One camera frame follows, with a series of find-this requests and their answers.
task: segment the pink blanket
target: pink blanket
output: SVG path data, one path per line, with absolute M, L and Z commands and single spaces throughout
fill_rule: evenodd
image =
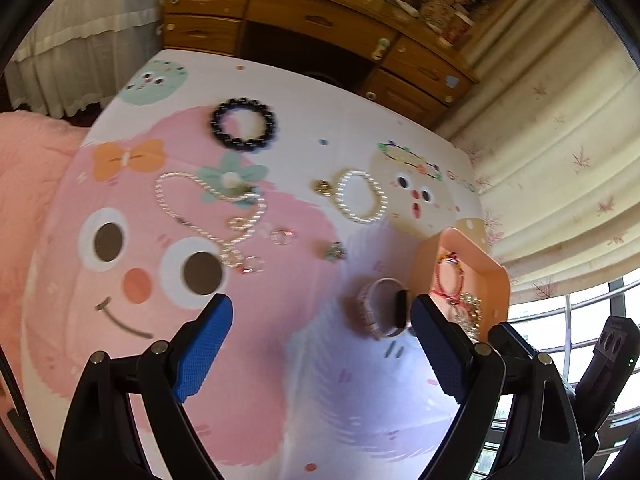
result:
M 0 114 L 0 344 L 17 378 L 22 294 L 31 254 L 58 184 L 87 131 L 32 112 Z

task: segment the blue gripper pad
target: blue gripper pad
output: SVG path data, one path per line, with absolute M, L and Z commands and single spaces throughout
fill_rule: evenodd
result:
M 174 395 L 180 403 L 198 393 L 231 328 L 233 318 L 231 300 L 225 297 L 178 362 Z
M 461 404 L 466 398 L 463 363 L 418 296 L 411 305 L 411 326 L 438 378 L 442 391 Z

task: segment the wooden desk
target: wooden desk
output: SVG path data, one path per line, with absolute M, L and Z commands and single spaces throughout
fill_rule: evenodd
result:
M 385 0 L 162 0 L 166 48 L 241 57 L 247 23 L 325 41 L 370 60 L 357 92 L 432 127 L 478 82 L 462 56 Z

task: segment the orange bow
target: orange bow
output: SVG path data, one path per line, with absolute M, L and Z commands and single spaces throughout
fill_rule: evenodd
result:
M 164 143 L 160 139 L 149 139 L 124 150 L 115 142 L 105 142 L 94 150 L 94 178 L 101 182 L 126 167 L 133 171 L 150 173 L 164 166 L 166 154 Z

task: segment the cartoon eye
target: cartoon eye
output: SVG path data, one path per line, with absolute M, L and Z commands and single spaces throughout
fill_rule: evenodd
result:
M 129 228 L 124 215 L 113 207 L 93 212 L 78 235 L 78 255 L 85 267 L 103 272 L 124 254 Z
M 422 186 L 420 189 L 420 197 L 427 203 L 433 203 L 433 193 L 431 189 L 426 186 Z
M 162 256 L 160 282 L 176 305 L 201 309 L 226 282 L 218 247 L 201 237 L 183 238 Z
M 398 173 L 396 175 L 396 182 L 398 183 L 398 186 L 404 187 L 405 189 L 411 187 L 411 179 L 407 174 Z

